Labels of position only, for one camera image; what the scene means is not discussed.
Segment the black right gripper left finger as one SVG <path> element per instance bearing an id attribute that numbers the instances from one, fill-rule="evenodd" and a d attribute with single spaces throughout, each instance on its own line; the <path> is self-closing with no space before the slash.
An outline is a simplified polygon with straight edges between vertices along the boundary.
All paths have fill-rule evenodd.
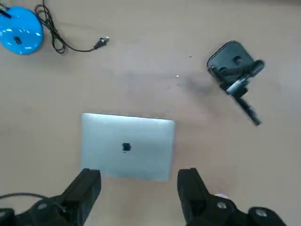
<path id="1" fill-rule="evenodd" d="M 83 169 L 61 195 L 46 197 L 34 193 L 10 193 L 0 198 L 29 196 L 39 198 L 28 210 L 16 214 L 0 209 L 2 226 L 82 226 L 101 192 L 101 173 Z"/>

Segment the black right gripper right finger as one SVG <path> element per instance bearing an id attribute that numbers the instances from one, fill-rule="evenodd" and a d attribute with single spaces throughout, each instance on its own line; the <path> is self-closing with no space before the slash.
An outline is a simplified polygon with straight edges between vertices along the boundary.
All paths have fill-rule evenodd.
<path id="1" fill-rule="evenodd" d="M 187 226 L 285 226 L 274 211 L 251 207 L 240 211 L 227 198 L 210 194 L 196 168 L 181 169 L 177 190 Z"/>

